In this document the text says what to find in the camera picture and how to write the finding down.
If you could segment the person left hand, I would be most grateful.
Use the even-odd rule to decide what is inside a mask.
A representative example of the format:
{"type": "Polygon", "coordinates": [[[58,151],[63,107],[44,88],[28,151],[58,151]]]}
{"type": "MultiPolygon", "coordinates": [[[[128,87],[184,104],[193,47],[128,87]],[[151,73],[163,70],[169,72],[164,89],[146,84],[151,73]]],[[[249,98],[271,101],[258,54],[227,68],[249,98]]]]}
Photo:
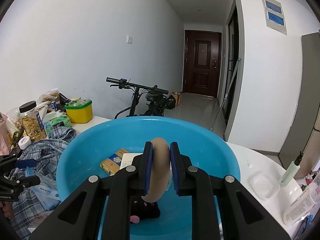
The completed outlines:
{"type": "Polygon", "coordinates": [[[0,208],[3,211],[4,217],[6,217],[7,219],[12,219],[14,217],[12,202],[0,201],[0,208]]]}

